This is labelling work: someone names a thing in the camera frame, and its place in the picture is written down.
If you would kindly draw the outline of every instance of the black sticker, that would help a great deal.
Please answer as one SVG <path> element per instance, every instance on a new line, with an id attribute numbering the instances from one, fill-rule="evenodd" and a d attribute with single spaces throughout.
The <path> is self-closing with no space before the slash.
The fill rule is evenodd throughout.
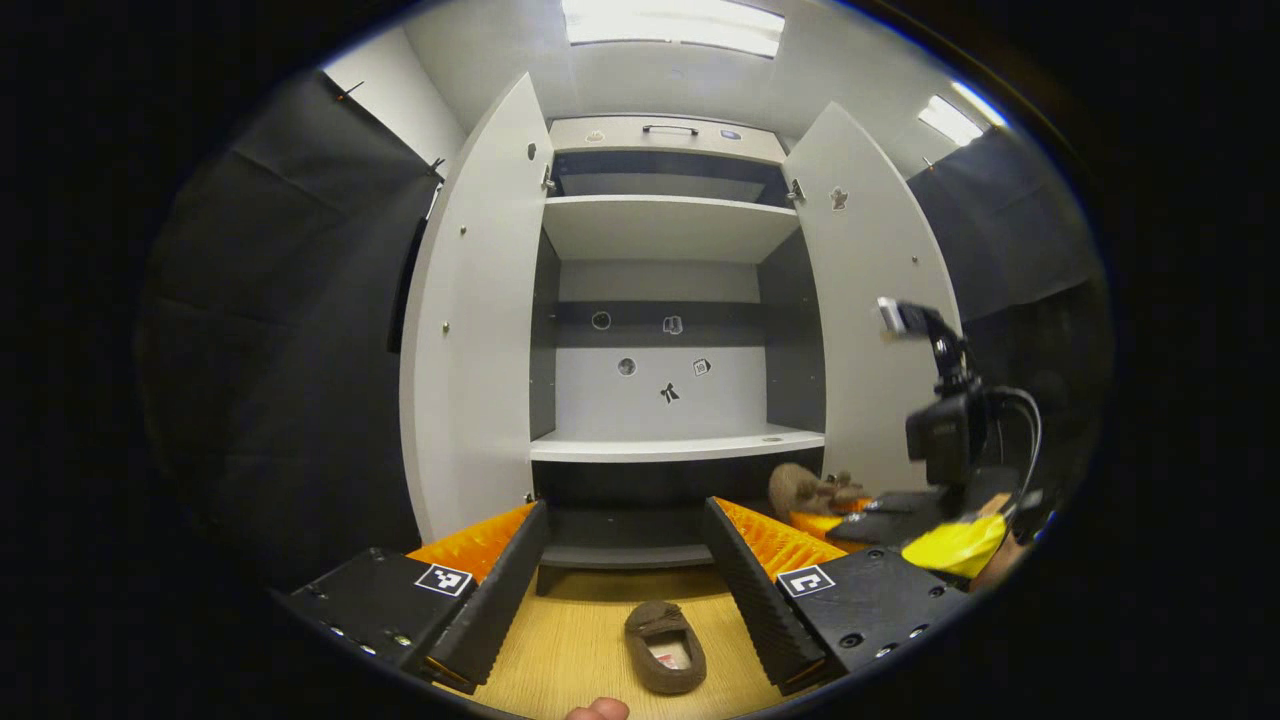
<path id="1" fill-rule="evenodd" d="M 444 565 L 431 565 L 413 584 L 420 588 L 458 597 L 470 582 L 471 573 L 463 573 L 462 570 L 454 570 Z"/>
<path id="2" fill-rule="evenodd" d="M 778 573 L 778 582 L 787 589 L 791 597 L 815 593 L 836 587 L 836 583 L 822 571 L 822 568 L 810 565 L 790 573 Z"/>

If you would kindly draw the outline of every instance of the wooden floor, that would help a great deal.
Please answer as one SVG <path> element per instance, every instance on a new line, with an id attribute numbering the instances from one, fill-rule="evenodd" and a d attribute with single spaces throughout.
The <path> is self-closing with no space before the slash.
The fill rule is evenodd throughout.
<path id="1" fill-rule="evenodd" d="M 698 633 L 707 680 L 692 692 L 649 692 L 631 670 L 622 624 L 646 600 L 680 605 Z M 575 571 L 547 597 L 535 596 L 530 584 L 489 683 L 471 700 L 538 720 L 562 720 L 600 696 L 626 702 L 630 720 L 735 717 L 785 700 L 764 676 L 728 588 L 709 568 Z"/>

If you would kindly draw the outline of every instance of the open cabinet door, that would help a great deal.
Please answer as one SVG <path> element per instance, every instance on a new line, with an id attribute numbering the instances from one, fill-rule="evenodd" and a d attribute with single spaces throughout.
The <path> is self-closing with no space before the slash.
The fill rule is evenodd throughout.
<path id="1" fill-rule="evenodd" d="M 401 442 L 424 543 L 532 489 L 530 319 L 552 155 L 525 74 L 471 132 L 428 222 L 401 351 Z"/>
<path id="2" fill-rule="evenodd" d="M 782 163 L 809 247 L 827 364 L 823 474 L 849 470 L 878 495 L 923 489 L 906 456 L 906 416 L 934 400 L 927 341 L 884 337 L 876 299 L 937 307 L 960 332 L 942 252 L 924 213 L 876 141 L 832 102 Z"/>

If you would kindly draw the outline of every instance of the ceiling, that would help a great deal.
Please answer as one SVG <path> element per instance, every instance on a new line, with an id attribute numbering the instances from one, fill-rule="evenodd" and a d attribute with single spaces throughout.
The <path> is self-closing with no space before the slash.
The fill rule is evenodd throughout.
<path id="1" fill-rule="evenodd" d="M 527 70 L 548 118 L 660 113 L 772 129 L 788 143 L 835 100 L 904 177 L 956 149 L 916 119 L 941 95 L 982 127 L 952 76 L 869 18 L 818 0 L 750 0 L 786 18 L 777 58 L 616 42 L 571 47 L 559 0 L 452 0 L 407 20 L 410 44 L 463 131 Z"/>

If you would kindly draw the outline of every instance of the slipper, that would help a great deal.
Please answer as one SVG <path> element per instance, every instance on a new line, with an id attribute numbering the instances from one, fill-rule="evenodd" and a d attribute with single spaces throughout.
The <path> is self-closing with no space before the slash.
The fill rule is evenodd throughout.
<path id="1" fill-rule="evenodd" d="M 627 653 L 640 683 L 655 693 L 686 693 L 707 679 L 703 643 L 678 605 L 650 600 L 625 625 Z"/>

